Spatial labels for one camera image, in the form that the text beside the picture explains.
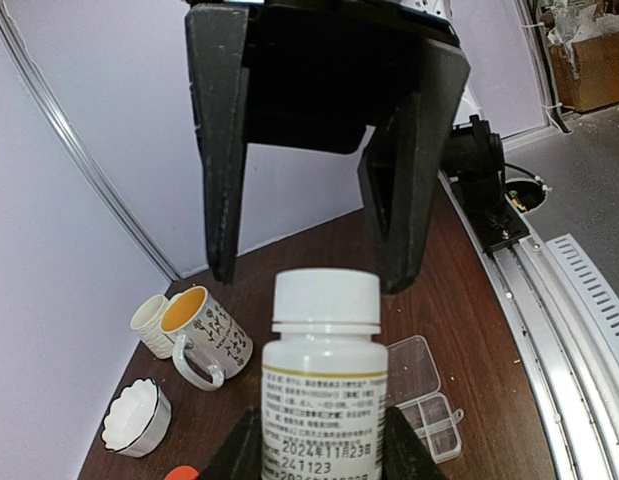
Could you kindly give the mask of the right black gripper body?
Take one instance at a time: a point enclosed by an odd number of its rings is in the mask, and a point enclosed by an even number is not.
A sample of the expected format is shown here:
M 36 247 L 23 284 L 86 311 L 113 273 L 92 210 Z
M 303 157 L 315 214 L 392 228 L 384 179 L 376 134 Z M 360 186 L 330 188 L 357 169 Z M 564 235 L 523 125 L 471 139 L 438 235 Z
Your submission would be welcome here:
M 355 152 L 415 91 L 423 43 L 458 46 L 450 22 L 390 1 L 266 1 L 250 10 L 248 143 Z

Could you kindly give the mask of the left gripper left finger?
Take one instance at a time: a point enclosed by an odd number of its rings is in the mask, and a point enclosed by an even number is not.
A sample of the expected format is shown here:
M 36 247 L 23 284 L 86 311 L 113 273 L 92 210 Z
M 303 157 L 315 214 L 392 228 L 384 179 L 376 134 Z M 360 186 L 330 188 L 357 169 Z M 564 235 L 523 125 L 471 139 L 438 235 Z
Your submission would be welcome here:
M 247 409 L 201 473 L 202 480 L 257 480 L 262 471 L 262 420 Z

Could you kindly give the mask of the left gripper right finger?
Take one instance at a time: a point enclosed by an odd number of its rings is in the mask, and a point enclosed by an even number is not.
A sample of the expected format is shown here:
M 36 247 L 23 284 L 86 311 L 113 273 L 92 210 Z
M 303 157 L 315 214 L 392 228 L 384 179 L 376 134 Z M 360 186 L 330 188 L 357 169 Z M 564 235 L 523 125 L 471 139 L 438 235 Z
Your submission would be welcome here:
M 447 480 L 397 407 L 385 411 L 382 478 Z

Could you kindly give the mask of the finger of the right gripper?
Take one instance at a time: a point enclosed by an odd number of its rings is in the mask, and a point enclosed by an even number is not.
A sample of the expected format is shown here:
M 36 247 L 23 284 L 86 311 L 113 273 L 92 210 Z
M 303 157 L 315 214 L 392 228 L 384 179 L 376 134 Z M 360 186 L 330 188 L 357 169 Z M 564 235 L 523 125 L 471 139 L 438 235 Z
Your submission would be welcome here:
M 234 280 L 247 141 L 249 10 L 199 3 L 185 16 L 190 92 L 203 167 L 207 261 L 216 281 Z
M 437 173 L 469 72 L 459 47 L 421 40 L 410 86 L 363 150 L 358 179 L 386 295 L 408 289 L 421 270 Z

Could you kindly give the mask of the orange pill bottle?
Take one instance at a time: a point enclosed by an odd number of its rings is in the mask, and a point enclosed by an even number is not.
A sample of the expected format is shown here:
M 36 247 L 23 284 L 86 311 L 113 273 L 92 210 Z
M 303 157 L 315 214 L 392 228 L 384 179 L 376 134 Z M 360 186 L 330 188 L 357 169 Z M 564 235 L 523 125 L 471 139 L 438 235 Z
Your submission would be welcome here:
M 197 480 L 200 476 L 199 471 L 189 465 L 180 465 L 171 470 L 164 480 Z

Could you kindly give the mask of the clear plastic pill organizer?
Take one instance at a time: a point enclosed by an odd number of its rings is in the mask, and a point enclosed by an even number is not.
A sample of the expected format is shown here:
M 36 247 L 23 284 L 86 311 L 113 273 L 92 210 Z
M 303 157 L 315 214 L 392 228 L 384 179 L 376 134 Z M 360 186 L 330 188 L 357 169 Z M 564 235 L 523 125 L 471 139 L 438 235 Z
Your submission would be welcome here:
M 425 337 L 414 335 L 388 346 L 387 404 L 401 410 L 437 464 L 461 454 L 458 424 L 462 409 L 452 409 Z

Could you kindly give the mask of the small white bottle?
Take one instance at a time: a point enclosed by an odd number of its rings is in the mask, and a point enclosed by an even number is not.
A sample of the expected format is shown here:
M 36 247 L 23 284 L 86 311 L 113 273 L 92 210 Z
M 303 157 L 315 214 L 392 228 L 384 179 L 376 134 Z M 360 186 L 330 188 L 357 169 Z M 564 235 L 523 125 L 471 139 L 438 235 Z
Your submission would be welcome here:
M 380 300 L 372 273 L 277 274 L 279 337 L 262 350 L 262 478 L 381 478 L 388 349 L 373 340 Z

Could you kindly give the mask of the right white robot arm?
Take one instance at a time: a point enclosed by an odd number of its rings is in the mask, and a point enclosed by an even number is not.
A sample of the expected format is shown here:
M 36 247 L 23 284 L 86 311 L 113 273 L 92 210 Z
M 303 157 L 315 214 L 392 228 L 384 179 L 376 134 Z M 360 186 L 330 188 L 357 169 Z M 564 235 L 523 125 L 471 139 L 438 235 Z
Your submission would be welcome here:
M 361 153 L 386 294 L 420 272 L 439 173 L 456 179 L 484 249 L 526 234 L 500 136 L 478 115 L 454 123 L 470 65 L 450 21 L 392 1 L 193 1 L 185 37 L 217 281 L 235 276 L 251 144 Z

